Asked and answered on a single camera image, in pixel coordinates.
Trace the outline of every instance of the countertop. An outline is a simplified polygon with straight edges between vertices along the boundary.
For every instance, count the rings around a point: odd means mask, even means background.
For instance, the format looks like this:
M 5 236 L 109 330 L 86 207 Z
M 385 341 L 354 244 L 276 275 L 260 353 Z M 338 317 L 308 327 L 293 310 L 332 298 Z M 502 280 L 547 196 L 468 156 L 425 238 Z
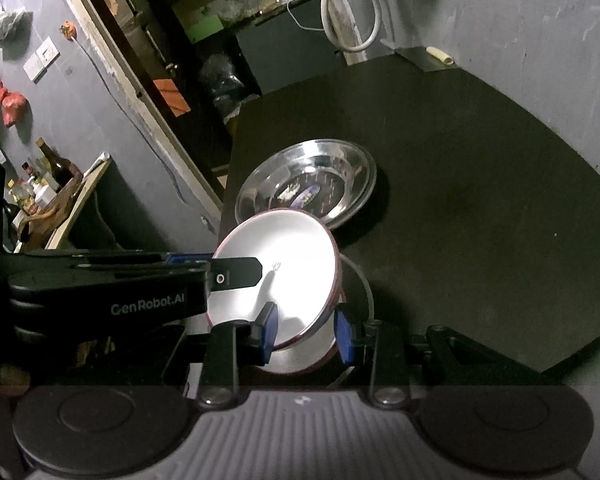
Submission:
M 220 237 L 240 186 L 273 153 L 334 137 L 379 168 L 334 231 L 368 278 L 376 317 L 444 324 L 537 370 L 600 335 L 600 176 L 527 111 L 462 69 L 387 56 L 248 103 Z

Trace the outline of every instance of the electrical outlet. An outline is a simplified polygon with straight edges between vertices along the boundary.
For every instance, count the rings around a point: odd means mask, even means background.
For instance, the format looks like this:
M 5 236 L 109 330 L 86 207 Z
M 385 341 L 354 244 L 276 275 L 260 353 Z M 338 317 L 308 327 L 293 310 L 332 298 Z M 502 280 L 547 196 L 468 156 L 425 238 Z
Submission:
M 51 41 L 51 38 L 46 38 L 46 40 L 42 42 L 42 45 L 40 45 L 36 50 L 36 54 L 38 54 L 38 57 L 45 68 L 48 67 L 51 62 L 60 55 L 58 49 L 54 45 L 54 42 Z

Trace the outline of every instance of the gray wall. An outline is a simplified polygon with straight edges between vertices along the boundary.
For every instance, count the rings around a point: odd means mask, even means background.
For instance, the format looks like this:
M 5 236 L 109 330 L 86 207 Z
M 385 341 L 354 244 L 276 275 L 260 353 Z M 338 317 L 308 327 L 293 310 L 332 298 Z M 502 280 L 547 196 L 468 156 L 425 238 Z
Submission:
M 349 0 L 363 38 L 369 0 Z M 554 129 L 600 173 L 600 0 L 382 0 L 380 38 L 433 45 Z M 370 56 L 390 51 L 380 41 Z
M 90 60 L 59 33 L 62 22 L 74 20 L 65 1 L 4 0 L 4 5 L 7 10 L 25 6 L 30 12 L 17 41 L 0 50 L 4 85 L 21 92 L 30 103 L 21 124 L 7 130 L 0 117 L 0 146 L 19 173 L 23 175 L 20 166 L 27 157 L 40 156 L 35 145 L 38 137 L 82 170 L 107 151 L 114 163 L 98 184 L 98 203 L 102 217 L 124 248 L 212 251 L 217 239 L 200 221 L 200 215 L 206 215 L 200 203 L 174 172 L 191 208 L 178 200 L 164 167 L 113 102 Z M 47 36 L 60 57 L 34 84 L 22 65 Z M 126 106 L 124 94 L 81 30 L 78 40 L 96 60 L 118 102 L 147 131 L 142 119 Z

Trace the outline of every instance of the white bottle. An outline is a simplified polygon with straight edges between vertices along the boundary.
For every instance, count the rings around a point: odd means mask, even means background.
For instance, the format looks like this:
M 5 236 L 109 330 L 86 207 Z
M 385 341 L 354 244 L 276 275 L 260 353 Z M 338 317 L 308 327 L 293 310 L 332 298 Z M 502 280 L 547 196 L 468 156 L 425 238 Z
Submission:
M 48 184 L 46 186 L 40 186 L 40 184 L 36 182 L 35 176 L 30 176 L 27 182 L 33 187 L 33 191 L 36 194 L 36 204 L 38 204 L 40 209 L 44 209 L 56 197 L 56 192 L 51 189 Z

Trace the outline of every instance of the metal plate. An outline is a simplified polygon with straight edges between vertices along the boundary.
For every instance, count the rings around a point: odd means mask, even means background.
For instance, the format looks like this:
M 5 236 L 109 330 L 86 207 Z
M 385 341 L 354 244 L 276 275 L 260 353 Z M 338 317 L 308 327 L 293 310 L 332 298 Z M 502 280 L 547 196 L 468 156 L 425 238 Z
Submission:
M 242 184 L 235 219 L 268 209 L 302 209 L 335 229 L 368 200 L 376 163 L 367 150 L 335 139 L 308 140 L 269 157 Z
M 278 305 L 275 349 L 314 334 L 331 315 L 340 290 L 338 248 L 314 216 L 294 209 L 265 211 L 238 225 L 215 258 L 254 256 L 262 264 L 256 286 L 212 292 L 206 315 L 211 325 L 255 320 L 267 301 Z
M 373 319 L 374 298 L 371 294 L 369 282 L 358 266 L 344 254 L 340 255 L 340 264 L 342 267 L 342 301 L 356 301 L 360 302 L 360 305 L 365 304 L 369 312 L 369 319 Z M 352 294 L 359 297 L 349 298 Z M 273 374 L 298 374 L 310 372 L 320 366 L 329 357 L 331 349 L 336 345 L 333 334 L 333 316 L 331 314 L 331 317 L 311 337 L 291 348 L 273 352 L 269 363 L 260 368 Z

